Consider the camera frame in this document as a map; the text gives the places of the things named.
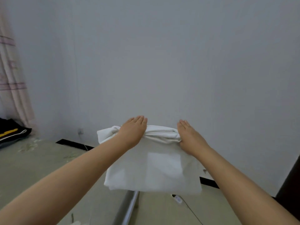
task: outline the finger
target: finger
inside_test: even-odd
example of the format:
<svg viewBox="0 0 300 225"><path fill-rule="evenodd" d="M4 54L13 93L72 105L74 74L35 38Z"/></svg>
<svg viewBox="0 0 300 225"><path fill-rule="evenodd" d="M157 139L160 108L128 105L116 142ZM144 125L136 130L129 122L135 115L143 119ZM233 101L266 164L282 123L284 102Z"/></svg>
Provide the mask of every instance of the finger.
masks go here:
<svg viewBox="0 0 300 225"><path fill-rule="evenodd" d="M188 127L188 125L183 120L180 119L179 122L185 127L185 129Z"/></svg>
<svg viewBox="0 0 300 225"><path fill-rule="evenodd" d="M177 123L177 129L185 129L185 127L183 126L183 124L181 124L180 122Z"/></svg>
<svg viewBox="0 0 300 225"><path fill-rule="evenodd" d="M130 119L128 119L124 124L131 122L134 119L134 117L131 117Z"/></svg>
<svg viewBox="0 0 300 225"><path fill-rule="evenodd" d="M137 120L137 123L142 124L143 120L144 120L144 116L140 116L140 118Z"/></svg>
<svg viewBox="0 0 300 225"><path fill-rule="evenodd" d="M190 124L189 124L189 122L188 122L187 120L185 120L185 124L186 124L188 127L190 127Z"/></svg>
<svg viewBox="0 0 300 225"><path fill-rule="evenodd" d="M148 118L144 118L143 122L142 122L142 125L147 125L147 122L148 122Z"/></svg>
<svg viewBox="0 0 300 225"><path fill-rule="evenodd" d="M137 120L140 118L140 116L136 116L134 119L133 119L133 122L137 122Z"/></svg>

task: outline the electrical cord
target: electrical cord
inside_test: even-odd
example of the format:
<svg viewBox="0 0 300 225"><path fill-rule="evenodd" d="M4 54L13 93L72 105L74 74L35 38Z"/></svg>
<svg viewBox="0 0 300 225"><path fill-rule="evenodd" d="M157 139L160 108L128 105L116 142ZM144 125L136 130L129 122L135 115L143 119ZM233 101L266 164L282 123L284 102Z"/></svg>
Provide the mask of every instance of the electrical cord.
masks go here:
<svg viewBox="0 0 300 225"><path fill-rule="evenodd" d="M186 204L186 206L189 208L189 210L194 214L194 216L197 218L197 220L202 224L202 225L204 225L201 221L200 221L200 219L196 216L196 214L193 212L193 210L189 207L189 205L186 203L186 201L182 198L182 196L180 196L181 197L181 199L183 200L183 202Z"/></svg>

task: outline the white sheet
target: white sheet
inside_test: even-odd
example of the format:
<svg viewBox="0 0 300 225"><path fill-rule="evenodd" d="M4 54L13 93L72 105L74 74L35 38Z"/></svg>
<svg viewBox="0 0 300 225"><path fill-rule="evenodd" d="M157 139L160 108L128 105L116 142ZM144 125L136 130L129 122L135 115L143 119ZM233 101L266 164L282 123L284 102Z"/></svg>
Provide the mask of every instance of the white sheet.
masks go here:
<svg viewBox="0 0 300 225"><path fill-rule="evenodd" d="M99 143L120 127L97 131ZM119 158L106 173L109 189L197 194L201 192L200 163L181 150L177 129L148 125L140 143Z"/></svg>

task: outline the power outlet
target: power outlet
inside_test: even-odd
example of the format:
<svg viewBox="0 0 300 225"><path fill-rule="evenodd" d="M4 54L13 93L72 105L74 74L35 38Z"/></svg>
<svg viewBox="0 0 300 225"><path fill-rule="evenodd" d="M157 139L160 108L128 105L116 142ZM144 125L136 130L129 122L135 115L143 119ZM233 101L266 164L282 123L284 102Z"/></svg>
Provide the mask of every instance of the power outlet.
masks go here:
<svg viewBox="0 0 300 225"><path fill-rule="evenodd" d="M78 128L77 130L78 135L83 135L83 128Z"/></svg>

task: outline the striped curtain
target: striped curtain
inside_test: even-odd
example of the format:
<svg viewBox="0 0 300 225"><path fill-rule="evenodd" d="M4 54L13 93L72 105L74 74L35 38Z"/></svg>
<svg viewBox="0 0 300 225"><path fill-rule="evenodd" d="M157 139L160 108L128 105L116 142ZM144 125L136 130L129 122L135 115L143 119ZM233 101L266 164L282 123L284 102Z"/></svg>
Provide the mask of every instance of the striped curtain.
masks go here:
<svg viewBox="0 0 300 225"><path fill-rule="evenodd" d="M7 119L37 132L35 117L24 82L17 49L0 9L0 99Z"/></svg>

